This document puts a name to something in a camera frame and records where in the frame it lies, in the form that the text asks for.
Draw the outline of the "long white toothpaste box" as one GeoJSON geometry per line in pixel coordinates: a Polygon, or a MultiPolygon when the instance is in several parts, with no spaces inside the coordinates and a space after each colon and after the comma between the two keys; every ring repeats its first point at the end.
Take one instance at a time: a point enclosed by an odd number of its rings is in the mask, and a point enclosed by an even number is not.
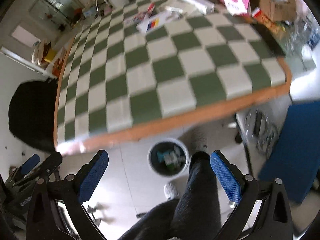
{"type": "Polygon", "coordinates": [[[215,4],[208,0],[180,0],[194,5],[195,8],[204,15],[214,12],[215,4]]]}

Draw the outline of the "white round trash bin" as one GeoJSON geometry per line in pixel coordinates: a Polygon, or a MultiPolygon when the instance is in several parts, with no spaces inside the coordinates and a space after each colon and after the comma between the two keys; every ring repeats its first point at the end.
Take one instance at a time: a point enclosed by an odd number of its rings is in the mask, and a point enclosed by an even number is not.
{"type": "Polygon", "coordinates": [[[165,138],[153,144],[148,151],[150,169],[162,177],[175,177],[186,170],[189,151],[178,139],[165,138]]]}

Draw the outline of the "black round stool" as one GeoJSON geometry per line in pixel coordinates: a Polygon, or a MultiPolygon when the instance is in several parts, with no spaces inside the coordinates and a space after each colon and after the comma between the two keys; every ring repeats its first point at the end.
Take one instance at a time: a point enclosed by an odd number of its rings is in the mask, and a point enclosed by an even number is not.
{"type": "Polygon", "coordinates": [[[53,153],[55,81],[27,81],[14,92],[8,110],[9,131],[37,150],[53,153]]]}

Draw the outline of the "grey fuzzy right slipper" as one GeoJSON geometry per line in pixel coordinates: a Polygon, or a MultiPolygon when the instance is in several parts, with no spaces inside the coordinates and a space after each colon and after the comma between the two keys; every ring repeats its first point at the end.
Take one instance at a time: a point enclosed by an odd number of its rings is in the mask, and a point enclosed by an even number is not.
{"type": "Polygon", "coordinates": [[[204,131],[199,128],[193,128],[190,136],[190,152],[207,152],[207,137],[204,131]]]}

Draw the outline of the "grey fuzzy slipper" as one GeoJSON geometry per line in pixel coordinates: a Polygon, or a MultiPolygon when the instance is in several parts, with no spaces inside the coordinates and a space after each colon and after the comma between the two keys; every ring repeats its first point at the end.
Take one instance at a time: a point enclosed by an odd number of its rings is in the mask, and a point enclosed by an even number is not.
{"type": "Polygon", "coordinates": [[[173,181],[170,181],[164,185],[164,195],[167,201],[178,199],[180,197],[180,193],[173,181]]]}
{"type": "Polygon", "coordinates": [[[193,128],[190,136],[190,152],[207,152],[207,137],[204,131],[199,128],[193,128]]]}

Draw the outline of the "grey fuzzy left slipper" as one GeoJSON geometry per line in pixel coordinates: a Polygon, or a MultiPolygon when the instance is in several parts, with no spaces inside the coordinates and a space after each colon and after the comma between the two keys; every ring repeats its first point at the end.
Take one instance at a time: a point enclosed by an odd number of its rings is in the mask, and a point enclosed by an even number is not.
{"type": "Polygon", "coordinates": [[[170,181],[164,185],[164,195],[167,201],[178,199],[180,197],[180,193],[173,181],[170,181]]]}

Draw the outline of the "blue chair seat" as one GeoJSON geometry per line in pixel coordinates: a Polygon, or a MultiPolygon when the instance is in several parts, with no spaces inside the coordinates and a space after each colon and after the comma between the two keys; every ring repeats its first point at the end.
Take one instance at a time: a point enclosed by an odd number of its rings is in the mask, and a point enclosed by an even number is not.
{"type": "Polygon", "coordinates": [[[289,200],[302,203],[319,169],[319,102],[291,105],[279,139],[259,173],[262,181],[279,178],[289,200]]]}

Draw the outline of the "green white checkered tablecloth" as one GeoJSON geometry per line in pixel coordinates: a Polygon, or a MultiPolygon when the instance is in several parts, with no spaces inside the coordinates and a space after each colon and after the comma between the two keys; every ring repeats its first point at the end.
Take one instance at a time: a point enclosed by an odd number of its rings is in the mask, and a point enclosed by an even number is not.
{"type": "Polygon", "coordinates": [[[290,90],[291,72],[253,25],[217,4],[141,34],[136,0],[73,39],[59,79],[54,143],[87,152],[232,114],[290,90]]]}

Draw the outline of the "red white snack wrapper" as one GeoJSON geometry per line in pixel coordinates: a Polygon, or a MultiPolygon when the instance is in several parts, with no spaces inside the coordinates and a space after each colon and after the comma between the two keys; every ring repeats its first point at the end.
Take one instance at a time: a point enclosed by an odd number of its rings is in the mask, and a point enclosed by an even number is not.
{"type": "Polygon", "coordinates": [[[154,8],[155,8],[155,4],[154,3],[150,3],[150,5],[148,6],[146,11],[142,11],[142,12],[139,12],[139,13],[133,15],[133,16],[125,18],[124,19],[124,25],[125,26],[129,26],[129,25],[132,25],[132,24],[137,24],[139,22],[142,22],[143,20],[146,20],[146,19],[150,18],[154,8]]]}

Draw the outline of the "white box with coloured stripes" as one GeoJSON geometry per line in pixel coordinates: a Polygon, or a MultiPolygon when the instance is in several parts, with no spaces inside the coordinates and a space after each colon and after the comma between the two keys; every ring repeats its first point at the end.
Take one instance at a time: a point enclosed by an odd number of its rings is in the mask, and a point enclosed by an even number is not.
{"type": "Polygon", "coordinates": [[[180,18],[181,15],[178,12],[165,10],[137,24],[137,30],[141,34],[146,35],[162,27],[165,24],[175,20],[179,20],[180,18]]]}

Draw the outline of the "flat cream box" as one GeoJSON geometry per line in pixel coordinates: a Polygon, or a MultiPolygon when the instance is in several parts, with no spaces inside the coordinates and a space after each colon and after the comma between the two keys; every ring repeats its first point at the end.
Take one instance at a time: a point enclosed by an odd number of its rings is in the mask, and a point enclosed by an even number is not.
{"type": "Polygon", "coordinates": [[[194,5],[177,0],[168,0],[163,4],[163,7],[167,11],[176,12],[182,15],[190,15],[197,10],[194,5]]]}

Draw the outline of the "brown cardboard box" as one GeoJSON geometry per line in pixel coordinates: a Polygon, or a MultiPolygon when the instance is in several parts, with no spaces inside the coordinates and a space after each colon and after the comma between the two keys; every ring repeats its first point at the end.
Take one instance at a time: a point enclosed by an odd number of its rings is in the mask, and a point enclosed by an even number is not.
{"type": "Polygon", "coordinates": [[[289,21],[296,19],[296,0],[250,0],[251,12],[259,8],[273,22],[289,21]]]}

